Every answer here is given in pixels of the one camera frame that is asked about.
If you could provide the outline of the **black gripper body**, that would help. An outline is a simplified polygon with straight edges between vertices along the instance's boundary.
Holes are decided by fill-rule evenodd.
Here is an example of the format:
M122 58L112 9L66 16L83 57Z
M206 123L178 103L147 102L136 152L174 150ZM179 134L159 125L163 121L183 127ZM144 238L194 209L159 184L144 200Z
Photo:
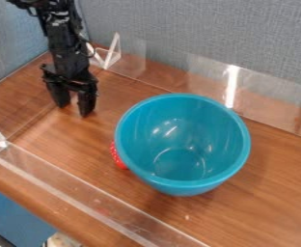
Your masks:
M44 79L62 82L68 91L98 90L90 71L88 41L71 28L50 28L47 33L54 62L42 66Z

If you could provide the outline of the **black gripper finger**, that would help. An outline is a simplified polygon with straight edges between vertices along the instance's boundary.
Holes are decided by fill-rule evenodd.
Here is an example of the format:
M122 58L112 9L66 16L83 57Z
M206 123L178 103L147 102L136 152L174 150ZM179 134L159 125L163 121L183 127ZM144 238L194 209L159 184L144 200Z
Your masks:
M70 95L68 89L66 88L66 85L62 82L51 78L46 78L44 81L46 81L47 88L51 93L52 99L56 103L56 106L59 108L66 107L71 103L71 95Z
M78 97L79 97L78 104L79 104L80 115L83 117L87 117L95 110L96 97L98 97L96 90L80 91Z

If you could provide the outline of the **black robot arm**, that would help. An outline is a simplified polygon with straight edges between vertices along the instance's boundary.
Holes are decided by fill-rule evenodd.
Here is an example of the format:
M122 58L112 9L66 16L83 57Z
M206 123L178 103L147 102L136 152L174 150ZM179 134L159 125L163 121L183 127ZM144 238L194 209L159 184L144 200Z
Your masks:
M7 0L40 21L50 41L54 62L43 64L43 80L59 108L71 103L70 92L78 93L80 115L95 110L98 78L90 71L92 54L83 36L83 19L75 0Z

